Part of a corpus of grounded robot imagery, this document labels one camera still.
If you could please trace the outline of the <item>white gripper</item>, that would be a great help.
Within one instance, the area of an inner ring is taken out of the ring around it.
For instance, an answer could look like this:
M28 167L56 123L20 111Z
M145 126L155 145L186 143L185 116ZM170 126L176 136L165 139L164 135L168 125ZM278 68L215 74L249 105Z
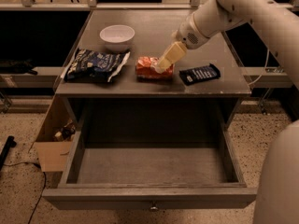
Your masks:
M158 62L151 66L158 74L181 60L186 55L187 49L198 49L208 41L208 37L197 27L194 13L186 18L172 34L172 37L176 42L172 43L158 59Z

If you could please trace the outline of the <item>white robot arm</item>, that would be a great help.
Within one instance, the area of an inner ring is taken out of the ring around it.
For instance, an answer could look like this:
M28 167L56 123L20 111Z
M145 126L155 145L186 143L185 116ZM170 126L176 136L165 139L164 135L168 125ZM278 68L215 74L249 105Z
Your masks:
M162 73L189 49L247 22L299 85L299 17L274 0L208 0L183 22L154 69ZM253 224L299 224L299 121L270 145L256 196Z

